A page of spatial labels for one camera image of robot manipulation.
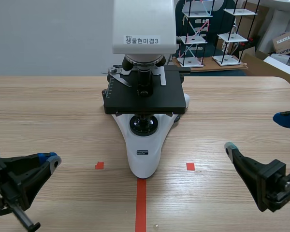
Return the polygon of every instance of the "white object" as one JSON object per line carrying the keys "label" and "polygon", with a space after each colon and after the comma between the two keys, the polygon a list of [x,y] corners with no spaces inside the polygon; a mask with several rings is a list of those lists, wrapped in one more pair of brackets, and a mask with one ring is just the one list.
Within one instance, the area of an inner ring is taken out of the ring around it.
{"label": "white object", "polygon": [[264,53],[270,53],[274,50],[273,38],[278,37],[286,31],[290,21],[290,0],[262,0],[261,4],[270,7],[261,31],[266,32],[258,46],[258,50]]}
{"label": "white object", "polygon": [[177,60],[181,67],[198,68],[204,66],[202,65],[202,62],[199,61],[199,59],[196,57],[186,57],[185,63],[184,58],[177,58]]}
{"label": "white object", "polygon": [[[154,39],[154,43],[127,44],[127,36]],[[173,0],[114,0],[114,54],[175,52],[176,24]]]}
{"label": "white object", "polygon": [[288,60],[290,59],[290,56],[288,55],[281,55],[281,54],[271,54],[271,57],[275,60],[278,60],[279,62],[283,64],[287,64]]}
{"label": "white object", "polygon": [[235,9],[235,12],[234,9],[224,9],[224,11],[234,16],[257,15],[255,12],[247,9]]}
{"label": "white object", "polygon": [[[185,94],[186,108],[189,106],[190,97]],[[134,115],[113,115],[126,142],[129,166],[134,175],[138,178],[149,178],[156,171],[161,148],[168,135],[177,115],[155,115],[158,120],[157,131],[146,137],[134,134],[130,129],[130,120]],[[148,155],[138,155],[137,151],[148,151]]]}
{"label": "white object", "polygon": [[182,40],[182,42],[186,45],[186,44],[207,44],[207,42],[205,41],[205,39],[203,39],[202,36],[200,35],[190,35],[190,36],[181,36],[180,39]]}
{"label": "white object", "polygon": [[219,64],[220,66],[240,65],[241,64],[241,62],[238,62],[238,60],[234,59],[233,56],[230,56],[230,55],[225,55],[223,58],[223,62],[222,62],[222,58],[223,58],[223,56],[214,56],[213,57],[214,61],[216,61],[217,64]]}
{"label": "white object", "polygon": [[227,43],[233,43],[233,42],[247,42],[248,40],[245,39],[243,36],[240,36],[239,34],[232,34],[229,38],[229,33],[224,33],[218,35],[220,38],[222,38]]}
{"label": "white object", "polygon": [[286,65],[286,64],[283,64],[281,62],[279,62],[278,60],[275,60],[274,58],[272,57],[267,57],[264,62],[290,74],[290,66]]}
{"label": "white object", "polygon": [[211,16],[212,7],[213,7],[213,0],[192,1],[192,2],[187,1],[183,7],[182,12],[188,18],[212,17]]}

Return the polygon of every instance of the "metal rod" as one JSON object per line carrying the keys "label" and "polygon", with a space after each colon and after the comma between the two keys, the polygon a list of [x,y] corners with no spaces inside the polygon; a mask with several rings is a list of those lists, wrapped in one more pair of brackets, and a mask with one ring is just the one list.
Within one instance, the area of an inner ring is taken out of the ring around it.
{"label": "metal rod", "polygon": [[232,33],[232,29],[233,29],[233,26],[234,26],[234,20],[235,20],[235,16],[233,15],[233,20],[232,20],[231,29],[230,29],[230,32],[229,32],[228,41],[229,41],[229,39],[230,39],[230,36],[231,36],[231,33]]}
{"label": "metal rod", "polygon": [[239,30],[239,28],[240,28],[240,25],[241,25],[241,22],[242,22],[242,18],[243,18],[243,16],[241,16],[240,22],[239,22],[239,24],[238,24],[238,26],[237,26],[236,34],[238,34],[238,30]]}
{"label": "metal rod", "polygon": [[234,11],[233,11],[233,14],[235,14],[235,10],[236,10],[236,6],[237,6],[237,2],[238,2],[238,0],[236,0],[235,7],[234,7]]}
{"label": "metal rod", "polygon": [[201,65],[203,65],[204,56],[205,56],[205,49],[206,49],[206,44],[204,44],[204,48],[203,48],[203,56],[202,56],[202,64]]}
{"label": "metal rod", "polygon": [[189,17],[190,17],[190,14],[191,14],[191,4],[192,4],[192,0],[190,0],[190,6],[189,6]]}
{"label": "metal rod", "polygon": [[223,52],[222,59],[221,59],[221,64],[223,63],[224,56],[226,55],[227,47],[228,47],[228,46],[226,45],[226,47],[225,47],[225,49],[224,49],[224,52]]}
{"label": "metal rod", "polygon": [[[228,0],[225,0],[224,8],[227,7],[227,2],[228,2]],[[220,27],[219,27],[219,30],[218,30],[218,34],[221,31],[221,26],[222,26],[222,23],[223,23],[223,18],[224,18],[224,14],[225,13],[226,13],[225,11],[223,11],[223,13],[222,13],[222,18],[221,18],[221,23],[220,23]],[[219,36],[217,35],[217,39],[216,39],[216,43],[215,43],[215,49],[214,49],[214,55],[213,56],[215,56],[215,53],[216,53],[218,39],[219,39]]]}
{"label": "metal rod", "polygon": [[199,47],[199,45],[196,44],[196,50],[195,50],[195,57],[196,57],[196,59],[198,59],[198,47]]}
{"label": "metal rod", "polygon": [[[182,27],[181,27],[181,29],[180,29],[179,37],[181,37],[182,34],[183,34],[183,27],[184,27],[184,23],[185,23],[185,14],[183,13],[183,15],[184,15],[184,16],[183,16],[183,22],[182,22]],[[180,44],[179,44],[179,53],[178,53],[178,57],[180,57],[181,48],[182,48],[182,41],[181,41]]]}
{"label": "metal rod", "polygon": [[[253,16],[253,20],[252,20],[252,23],[251,23],[251,26],[250,26],[250,30],[249,30],[249,33],[248,33],[248,36],[247,36],[247,40],[249,39],[249,36],[250,36],[251,29],[252,29],[252,26],[253,26],[253,22],[255,21],[255,18],[256,18],[256,15]],[[247,44],[247,43],[244,44],[243,52],[242,52],[242,54],[241,54],[240,59],[238,60],[239,63],[241,63],[241,59],[242,59],[242,56],[243,56],[243,53],[244,53],[244,50],[245,50],[245,47],[246,47],[246,44]]]}
{"label": "metal rod", "polygon": [[213,5],[212,5],[212,9],[211,9],[211,16],[212,16],[212,14],[213,14],[214,4],[215,4],[215,0],[213,0]]}
{"label": "metal rod", "polygon": [[256,11],[255,11],[255,14],[258,12],[259,4],[260,4],[260,0],[258,1],[258,5],[257,5]]}
{"label": "metal rod", "polygon": [[245,1],[244,9],[246,9],[247,2],[248,2],[248,0]]}
{"label": "metal rod", "polygon": [[[207,24],[207,34],[206,34],[206,37],[205,37],[205,42],[207,42],[207,37],[208,37],[208,32],[209,32],[209,25],[210,25],[210,19],[208,19],[208,24]],[[204,60],[204,56],[205,56],[205,49],[206,49],[206,44],[204,44],[204,48],[203,48],[203,56],[202,56],[202,63],[201,63],[201,65],[203,65],[203,60]]]}
{"label": "metal rod", "polygon": [[184,61],[183,61],[183,67],[185,66],[185,58],[186,58],[186,43],[187,43],[187,39],[188,39],[188,29],[189,29],[189,23],[190,23],[190,12],[191,12],[191,4],[192,4],[192,0],[190,0],[190,6],[189,6],[189,17],[188,17],[188,23],[187,23],[187,28],[186,28],[186,42],[185,42],[185,53],[184,53]]}
{"label": "metal rod", "polygon": [[185,51],[184,51],[184,60],[183,60],[183,67],[185,66],[186,49],[187,49],[187,45],[185,45]]}

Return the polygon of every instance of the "black stage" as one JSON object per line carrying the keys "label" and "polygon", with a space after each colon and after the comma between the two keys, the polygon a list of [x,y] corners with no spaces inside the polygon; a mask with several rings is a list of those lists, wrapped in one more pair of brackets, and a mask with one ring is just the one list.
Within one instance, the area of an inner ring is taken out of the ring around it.
{"label": "black stage", "polygon": [[104,98],[106,114],[176,114],[185,113],[186,101],[179,71],[165,67],[166,86],[161,86],[160,76],[153,78],[153,94],[149,97],[138,95],[138,72],[129,76],[121,75],[132,87],[127,87],[114,78],[110,78],[107,94]]}

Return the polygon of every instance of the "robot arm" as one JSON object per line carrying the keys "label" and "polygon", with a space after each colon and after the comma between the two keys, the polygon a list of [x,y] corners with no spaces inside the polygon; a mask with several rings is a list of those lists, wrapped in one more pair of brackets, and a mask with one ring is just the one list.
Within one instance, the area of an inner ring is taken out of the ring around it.
{"label": "robot arm", "polygon": [[28,232],[38,230],[40,223],[34,224],[24,211],[60,164],[54,152],[0,158],[0,216],[13,213]]}
{"label": "robot arm", "polygon": [[[277,113],[273,120],[280,126],[290,128],[290,111]],[[245,182],[260,211],[272,212],[290,201],[290,173],[279,160],[261,164],[243,156],[233,143],[226,143],[225,150],[237,173]]]}

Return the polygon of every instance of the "label sticker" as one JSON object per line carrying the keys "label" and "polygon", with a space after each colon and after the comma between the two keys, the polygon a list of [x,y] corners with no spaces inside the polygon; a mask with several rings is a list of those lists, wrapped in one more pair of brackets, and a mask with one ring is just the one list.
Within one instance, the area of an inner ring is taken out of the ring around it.
{"label": "label sticker", "polygon": [[148,151],[147,150],[137,150],[136,151],[136,154],[137,155],[148,155]]}
{"label": "label sticker", "polygon": [[161,44],[159,35],[125,35],[125,45],[158,45]]}
{"label": "label sticker", "polygon": [[281,39],[281,40],[278,40],[277,41],[277,44],[280,44],[280,43],[282,43],[282,42],[285,42],[285,41],[287,41],[287,40],[289,40],[290,39],[290,36],[287,36],[287,37],[285,37],[285,38],[283,38],[283,39]]}

